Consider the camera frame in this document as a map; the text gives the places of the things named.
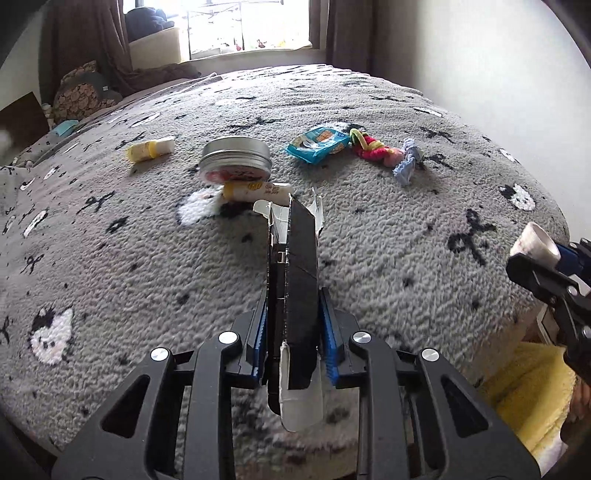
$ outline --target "gray fuzzy blanket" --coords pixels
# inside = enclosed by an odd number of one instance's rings
[[[390,146],[414,137],[424,169],[402,188],[350,151],[317,166],[284,152],[337,122]],[[534,300],[506,277],[509,249],[531,220],[557,241],[569,234],[508,152],[416,90],[330,66],[191,81],[96,119],[31,169],[0,170],[0,402],[43,445],[62,449],[152,348],[197,348],[256,302],[266,220],[212,203],[197,172],[205,143],[232,134],[266,141],[272,179],[305,205],[312,187],[322,194],[320,281],[363,328],[395,347],[439,349],[474,384],[522,338]],[[168,135],[173,155],[127,162],[127,145]],[[327,385],[326,421],[298,434],[265,399],[235,392],[239,475],[354,470],[355,391]]]

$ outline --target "small blue cloth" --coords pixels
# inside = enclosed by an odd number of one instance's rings
[[[410,178],[413,176],[415,161],[414,158],[402,160],[396,168],[392,170],[394,178],[402,187],[410,185]]]
[[[78,125],[78,120],[65,120],[56,126],[53,131],[60,137],[67,137],[74,131],[76,125]]]
[[[404,150],[404,160],[396,165],[392,173],[402,187],[407,187],[410,185],[410,179],[413,176],[417,162],[423,161],[423,153],[419,150],[413,138],[406,138],[402,149]]]

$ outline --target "rope toy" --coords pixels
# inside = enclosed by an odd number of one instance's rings
[[[353,142],[353,151],[359,158],[367,161],[383,161],[387,167],[395,167],[404,160],[404,152],[399,148],[390,148],[380,140],[361,133],[356,128],[349,132]]]

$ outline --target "window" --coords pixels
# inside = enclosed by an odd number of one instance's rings
[[[135,0],[124,0],[124,6]],[[309,42],[309,0],[144,0],[184,30],[192,58]]]

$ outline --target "metal tin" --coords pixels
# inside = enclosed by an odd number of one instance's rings
[[[261,140],[222,137],[203,147],[199,174],[208,183],[267,180],[271,176],[271,152]]]

